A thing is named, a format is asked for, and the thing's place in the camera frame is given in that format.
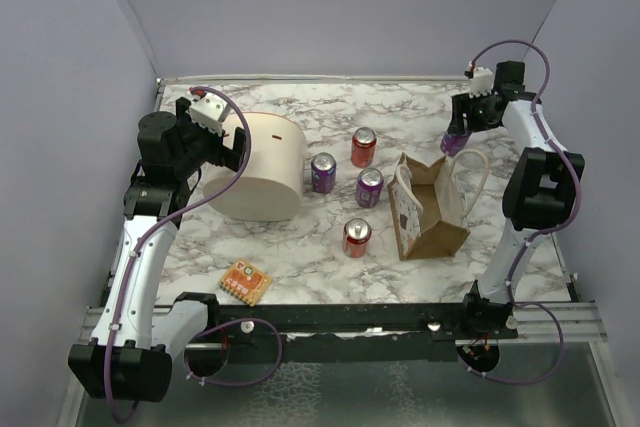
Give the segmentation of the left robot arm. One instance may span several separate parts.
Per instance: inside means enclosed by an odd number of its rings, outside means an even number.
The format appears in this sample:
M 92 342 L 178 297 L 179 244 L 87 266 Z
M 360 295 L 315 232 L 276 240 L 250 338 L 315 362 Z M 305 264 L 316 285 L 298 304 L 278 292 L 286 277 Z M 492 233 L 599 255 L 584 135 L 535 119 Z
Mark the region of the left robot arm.
M 124 224 L 108 299 L 85 344 L 75 344 L 68 366 L 92 398 L 158 402 L 168 390 L 173 363 L 192 338 L 220 332 L 212 294 L 182 294 L 156 319 L 161 272 L 183 215 L 193 209 L 188 180 L 204 164 L 232 171 L 228 191 L 251 152 L 248 124 L 231 139 L 223 123 L 239 109 L 205 87 L 181 97 L 173 112 L 152 112 L 138 123 L 140 152 L 124 195 Z

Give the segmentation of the purple soda can carried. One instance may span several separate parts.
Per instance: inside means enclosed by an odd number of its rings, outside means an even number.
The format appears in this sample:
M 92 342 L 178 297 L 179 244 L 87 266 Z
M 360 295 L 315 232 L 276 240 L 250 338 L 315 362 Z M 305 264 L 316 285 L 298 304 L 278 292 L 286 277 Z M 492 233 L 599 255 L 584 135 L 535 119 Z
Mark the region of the purple soda can carried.
M 445 155 L 455 157 L 465 148 L 470 137 L 470 133 L 453 134 L 445 132 L 440 143 L 440 149 Z

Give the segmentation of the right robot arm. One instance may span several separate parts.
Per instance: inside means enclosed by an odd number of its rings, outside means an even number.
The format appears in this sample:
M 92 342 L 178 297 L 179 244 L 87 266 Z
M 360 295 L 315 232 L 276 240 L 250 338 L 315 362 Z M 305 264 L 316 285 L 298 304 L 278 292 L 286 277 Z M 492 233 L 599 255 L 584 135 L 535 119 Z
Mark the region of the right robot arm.
M 585 160 L 569 152 L 552 133 L 537 93 L 524 85 L 525 65 L 499 63 L 494 70 L 470 65 L 466 93 L 452 98 L 443 153 L 456 157 L 474 133 L 503 127 L 519 150 L 519 159 L 502 197 L 505 225 L 496 251 L 465 295 L 461 330 L 481 338 L 505 327 L 514 294 L 535 249 L 551 233 L 566 227 L 579 208 Z

